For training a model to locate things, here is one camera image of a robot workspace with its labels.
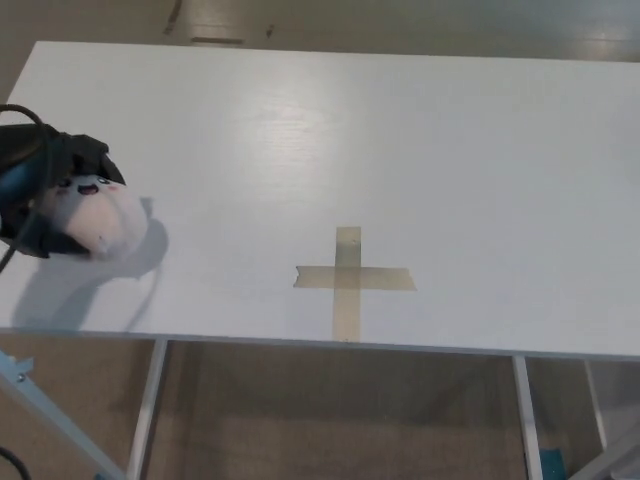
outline white frame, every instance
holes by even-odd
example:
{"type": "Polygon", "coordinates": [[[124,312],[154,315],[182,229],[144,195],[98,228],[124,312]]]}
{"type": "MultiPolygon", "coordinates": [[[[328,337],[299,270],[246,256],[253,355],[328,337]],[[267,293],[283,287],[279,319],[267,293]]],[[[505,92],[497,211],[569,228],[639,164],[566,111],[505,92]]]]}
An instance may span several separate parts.
{"type": "Polygon", "coordinates": [[[100,480],[140,480],[145,464],[156,398],[162,379],[167,340],[156,340],[142,398],[138,424],[125,473],[28,377],[31,360],[16,362],[0,350],[0,389],[38,417],[53,432],[70,443],[96,471],[100,480]]]}
{"type": "MultiPolygon", "coordinates": [[[[96,479],[142,480],[167,347],[168,340],[155,340],[126,473],[28,377],[27,374],[33,367],[32,360],[16,362],[13,357],[0,350],[0,389],[78,449],[89,464],[95,468],[96,479]]],[[[512,361],[528,478],[543,480],[526,358],[514,356],[512,361]]],[[[607,446],[601,455],[573,475],[570,480],[602,480],[620,461],[635,453],[639,448],[640,433],[629,435],[619,442],[607,446]]]]}

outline stuffed animal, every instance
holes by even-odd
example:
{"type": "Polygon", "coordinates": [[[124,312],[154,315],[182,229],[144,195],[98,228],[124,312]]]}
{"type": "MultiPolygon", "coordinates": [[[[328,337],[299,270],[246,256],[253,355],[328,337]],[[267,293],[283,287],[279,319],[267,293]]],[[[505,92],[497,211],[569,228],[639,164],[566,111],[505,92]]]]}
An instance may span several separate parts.
{"type": "Polygon", "coordinates": [[[66,178],[50,189],[42,214],[53,229],[73,238],[95,260],[118,260],[133,253],[149,222],[139,197],[125,185],[97,175],[66,178]]]}

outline tape strip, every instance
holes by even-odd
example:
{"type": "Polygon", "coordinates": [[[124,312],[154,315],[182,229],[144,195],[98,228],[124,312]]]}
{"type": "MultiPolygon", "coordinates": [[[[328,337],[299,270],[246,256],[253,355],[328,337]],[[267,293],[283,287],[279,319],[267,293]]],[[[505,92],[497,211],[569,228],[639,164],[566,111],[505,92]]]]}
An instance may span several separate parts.
{"type": "Polygon", "coordinates": [[[416,290],[406,268],[362,267],[360,227],[338,227],[335,267],[297,267],[297,288],[333,289],[333,339],[360,340],[360,290],[416,290]]]}

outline floor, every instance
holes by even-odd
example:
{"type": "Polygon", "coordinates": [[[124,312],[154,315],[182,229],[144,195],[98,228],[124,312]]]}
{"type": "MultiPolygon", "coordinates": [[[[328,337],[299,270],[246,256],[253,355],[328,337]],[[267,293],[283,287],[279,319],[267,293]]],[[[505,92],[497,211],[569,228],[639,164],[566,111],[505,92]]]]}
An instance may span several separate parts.
{"type": "MultiPolygon", "coordinates": [[[[36,40],[634,61],[634,0],[0,0],[0,99],[36,40]]],[[[152,345],[0,336],[124,467],[152,345]]],[[[581,362],[532,360],[541,445],[578,470],[600,451],[581,362]]],[[[174,343],[153,480],[526,478],[508,358],[174,343]]],[[[33,477],[90,479],[0,396],[0,445],[33,477]]],[[[0,464],[0,478],[14,478],[0,464]]]]}

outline black cable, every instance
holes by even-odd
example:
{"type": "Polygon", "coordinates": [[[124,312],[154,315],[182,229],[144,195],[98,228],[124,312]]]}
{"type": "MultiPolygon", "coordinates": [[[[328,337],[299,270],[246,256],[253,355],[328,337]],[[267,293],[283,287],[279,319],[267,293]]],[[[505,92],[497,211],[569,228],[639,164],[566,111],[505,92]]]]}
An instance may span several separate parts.
{"type": "MultiPolygon", "coordinates": [[[[22,227],[14,237],[7,251],[2,256],[2,259],[0,259],[0,274],[9,264],[9,262],[11,261],[11,258],[13,258],[13,255],[18,250],[18,246],[20,245],[25,235],[29,232],[29,229],[32,227],[33,223],[35,222],[37,214],[40,211],[40,208],[42,207],[44,196],[51,183],[51,176],[53,172],[53,156],[51,151],[52,150],[51,141],[49,140],[49,135],[47,135],[47,130],[44,126],[44,123],[42,123],[42,120],[40,120],[40,117],[38,117],[35,113],[33,113],[28,108],[21,107],[20,105],[0,105],[0,113],[2,112],[22,113],[37,125],[44,143],[44,154],[45,154],[45,160],[46,160],[47,166],[46,166],[46,172],[45,172],[44,178],[42,179],[40,192],[35,198],[33,205],[31,205],[31,211],[29,212],[27,219],[25,220],[24,224],[22,225],[22,227]]],[[[15,469],[20,474],[20,478],[22,480],[31,480],[31,475],[29,475],[29,471],[27,470],[27,467],[25,466],[25,464],[22,463],[22,461],[18,457],[16,457],[12,452],[7,450],[6,448],[0,447],[0,457],[3,457],[11,465],[15,467],[15,469]]]]}
{"type": "Polygon", "coordinates": [[[36,217],[38,216],[38,212],[40,211],[40,207],[42,207],[42,202],[44,201],[44,197],[47,192],[47,189],[51,184],[51,176],[53,173],[53,154],[52,154],[52,148],[51,148],[51,140],[49,139],[47,130],[44,126],[44,123],[42,123],[42,120],[40,120],[40,117],[38,117],[35,113],[33,113],[28,108],[22,107],[20,105],[0,105],[0,113],[2,112],[22,113],[24,116],[29,117],[29,119],[36,124],[36,126],[38,127],[38,130],[40,131],[40,135],[42,136],[42,140],[44,143],[44,154],[46,157],[47,166],[46,166],[46,173],[44,175],[44,178],[42,179],[42,186],[40,188],[40,192],[38,193],[38,196],[35,198],[33,205],[31,205],[31,211],[29,212],[27,219],[25,220],[24,224],[22,225],[22,227],[14,237],[7,251],[2,256],[2,259],[0,259],[0,274],[9,264],[9,262],[11,261],[11,258],[13,258],[13,254],[16,253],[16,251],[18,250],[18,246],[24,239],[25,235],[28,233],[29,229],[33,226],[33,223],[35,222],[36,217]]]}
{"type": "Polygon", "coordinates": [[[20,474],[20,478],[22,480],[31,480],[31,475],[29,475],[29,471],[27,470],[27,467],[25,467],[24,463],[22,463],[22,460],[16,457],[9,450],[0,447],[0,457],[3,457],[11,465],[16,467],[16,470],[18,470],[18,473],[20,474]]]}

